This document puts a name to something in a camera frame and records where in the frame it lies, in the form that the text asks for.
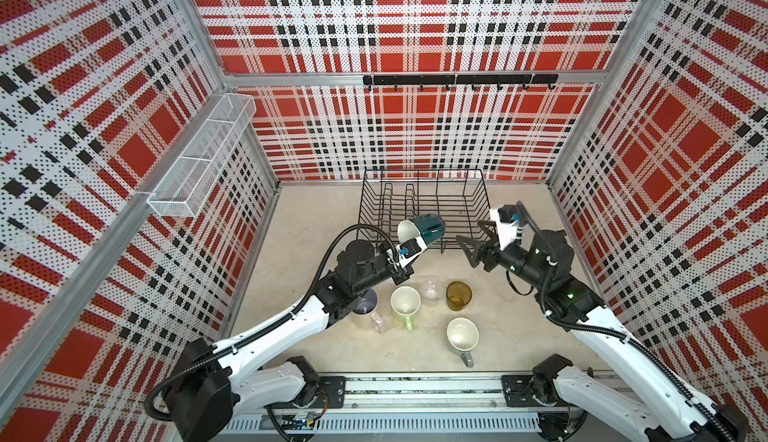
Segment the dark green mug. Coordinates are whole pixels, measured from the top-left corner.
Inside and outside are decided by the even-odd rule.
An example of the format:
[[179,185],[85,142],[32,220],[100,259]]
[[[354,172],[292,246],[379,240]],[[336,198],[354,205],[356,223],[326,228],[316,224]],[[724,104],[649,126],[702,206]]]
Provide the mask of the dark green mug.
[[400,243],[420,237],[427,246],[440,240],[446,230],[444,220],[437,214],[424,214],[401,221],[397,227]]

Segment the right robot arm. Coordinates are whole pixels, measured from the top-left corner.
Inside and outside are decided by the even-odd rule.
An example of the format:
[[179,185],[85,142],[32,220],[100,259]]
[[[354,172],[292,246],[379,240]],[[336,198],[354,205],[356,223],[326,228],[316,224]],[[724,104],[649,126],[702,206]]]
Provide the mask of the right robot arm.
[[473,267],[502,268],[536,292],[543,316],[588,346],[627,384],[628,397],[554,354],[532,370],[541,405],[575,405],[631,441],[743,441],[749,423],[677,375],[571,273],[574,250],[564,231],[538,227],[522,203],[503,205],[480,224],[480,241],[456,238]]

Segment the purple iridescent mug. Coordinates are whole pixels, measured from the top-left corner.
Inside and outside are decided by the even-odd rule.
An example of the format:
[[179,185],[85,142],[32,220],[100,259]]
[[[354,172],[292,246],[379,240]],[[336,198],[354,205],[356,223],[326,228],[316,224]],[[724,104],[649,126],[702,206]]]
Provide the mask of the purple iridescent mug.
[[356,327],[361,330],[372,330],[378,334],[386,331],[384,319],[377,312],[379,298],[374,289],[369,289],[360,299],[358,305],[350,313]]

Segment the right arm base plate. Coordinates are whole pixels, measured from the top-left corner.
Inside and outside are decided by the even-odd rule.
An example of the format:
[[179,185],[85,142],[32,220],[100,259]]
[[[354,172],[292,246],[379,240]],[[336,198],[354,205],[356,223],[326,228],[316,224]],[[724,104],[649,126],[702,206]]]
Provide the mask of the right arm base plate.
[[554,383],[550,379],[540,374],[503,375],[501,384],[502,395],[510,408],[564,410],[566,407],[575,407],[557,394]]

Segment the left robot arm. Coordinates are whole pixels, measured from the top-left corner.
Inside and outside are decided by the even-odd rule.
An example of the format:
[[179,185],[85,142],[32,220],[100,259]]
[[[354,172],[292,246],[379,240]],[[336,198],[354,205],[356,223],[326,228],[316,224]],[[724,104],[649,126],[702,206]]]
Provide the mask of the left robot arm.
[[198,338],[184,347],[170,376],[144,400],[150,418],[172,423],[185,441],[210,441],[241,411],[275,403],[306,406],[320,377],[302,356],[271,369],[266,363],[343,320],[377,284],[405,282],[427,241],[405,221],[396,240],[380,246],[353,240],[331,271],[319,267],[305,294],[272,318],[227,339]]

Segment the black wire dish rack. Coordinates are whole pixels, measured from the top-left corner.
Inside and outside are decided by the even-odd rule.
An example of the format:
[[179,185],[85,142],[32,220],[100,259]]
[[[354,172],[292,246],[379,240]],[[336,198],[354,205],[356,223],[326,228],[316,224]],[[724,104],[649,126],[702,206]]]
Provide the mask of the black wire dish rack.
[[376,226],[391,238],[406,219],[437,214],[446,224],[434,246],[440,251],[459,249],[455,237],[485,241],[478,222],[489,219],[490,200],[483,172],[467,170],[367,170],[362,179],[358,221]]

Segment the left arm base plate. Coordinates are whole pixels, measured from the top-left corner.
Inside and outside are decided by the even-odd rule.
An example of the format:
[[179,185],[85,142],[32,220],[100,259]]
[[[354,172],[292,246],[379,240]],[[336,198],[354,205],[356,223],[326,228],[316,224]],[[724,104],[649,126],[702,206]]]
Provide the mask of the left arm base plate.
[[317,381],[309,382],[296,398],[288,402],[276,402],[273,409],[323,409],[342,408],[344,405],[347,379],[344,376],[321,375]]

